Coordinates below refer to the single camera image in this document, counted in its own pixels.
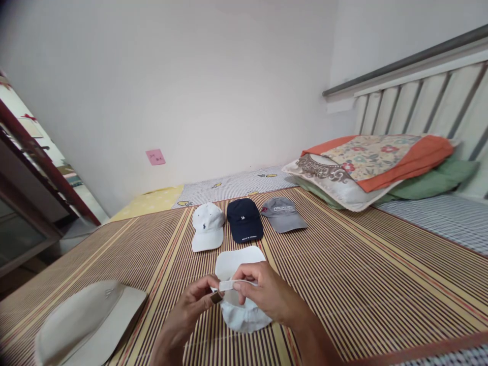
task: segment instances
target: checkered sheet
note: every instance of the checkered sheet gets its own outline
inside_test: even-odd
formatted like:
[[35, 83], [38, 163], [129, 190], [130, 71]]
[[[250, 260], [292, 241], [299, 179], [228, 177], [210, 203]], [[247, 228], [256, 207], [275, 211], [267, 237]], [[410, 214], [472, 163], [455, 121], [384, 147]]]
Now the checkered sheet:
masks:
[[172, 208], [188, 207], [296, 187], [282, 165], [186, 184]]
[[[488, 255], [488, 205], [442, 195], [418, 201], [392, 201], [377, 205], [382, 211]], [[488, 345], [403, 363], [424, 365], [488, 365]]]

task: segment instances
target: bamboo mat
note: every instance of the bamboo mat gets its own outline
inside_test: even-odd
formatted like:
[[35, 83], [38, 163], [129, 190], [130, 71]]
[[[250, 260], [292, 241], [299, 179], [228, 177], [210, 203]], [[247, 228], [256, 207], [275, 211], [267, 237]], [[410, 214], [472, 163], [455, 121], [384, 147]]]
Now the bamboo mat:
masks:
[[[387, 213], [334, 211], [301, 188], [251, 196], [258, 207], [288, 197], [308, 222], [277, 234], [263, 218], [257, 245], [319, 316], [351, 364], [389, 364], [488, 342], [488, 259]], [[218, 202], [226, 211], [232, 200]], [[36, 332], [70, 295], [101, 280], [144, 290], [148, 301], [110, 365], [148, 364], [168, 312], [191, 281], [212, 273], [224, 243], [193, 253], [192, 213], [174, 209], [107, 224], [0, 303], [0, 348], [8, 365], [30, 365]], [[293, 333], [276, 323], [231, 331], [220, 307], [200, 317], [185, 364], [300, 364]]]

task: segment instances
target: bed headboard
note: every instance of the bed headboard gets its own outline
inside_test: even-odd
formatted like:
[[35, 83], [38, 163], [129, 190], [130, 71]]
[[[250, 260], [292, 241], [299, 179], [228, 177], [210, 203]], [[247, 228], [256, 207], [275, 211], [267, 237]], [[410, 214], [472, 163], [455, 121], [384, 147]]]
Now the bed headboard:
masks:
[[354, 94], [355, 134], [430, 133], [461, 143], [455, 156], [480, 168], [456, 194], [488, 203], [488, 52]]

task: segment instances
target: pink sticky note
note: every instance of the pink sticky note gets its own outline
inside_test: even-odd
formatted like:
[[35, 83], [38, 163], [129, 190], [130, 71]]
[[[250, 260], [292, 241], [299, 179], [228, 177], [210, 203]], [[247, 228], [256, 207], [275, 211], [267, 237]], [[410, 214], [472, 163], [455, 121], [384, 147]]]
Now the pink sticky note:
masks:
[[151, 165], [166, 164], [163, 153], [161, 152], [160, 149], [146, 151], [146, 155], [149, 158]]

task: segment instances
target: door frame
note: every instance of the door frame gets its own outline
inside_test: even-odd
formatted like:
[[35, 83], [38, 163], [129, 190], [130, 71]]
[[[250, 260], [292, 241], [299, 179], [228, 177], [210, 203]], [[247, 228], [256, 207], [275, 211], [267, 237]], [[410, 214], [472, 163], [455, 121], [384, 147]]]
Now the door frame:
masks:
[[76, 210], [82, 215], [87, 216], [95, 225], [99, 226], [101, 223], [95, 216], [95, 214], [88, 208], [83, 200], [78, 196], [73, 187], [70, 186], [68, 181], [63, 177], [61, 172], [54, 166], [50, 157], [44, 152], [38, 142], [33, 138], [22, 126], [17, 117], [13, 115], [10, 109], [5, 103], [0, 100], [0, 119], [8, 132], [15, 137], [20, 145], [32, 152], [36, 157], [36, 163], [41, 167], [47, 177], [56, 186], [56, 188], [64, 195], [68, 204], [76, 208]]

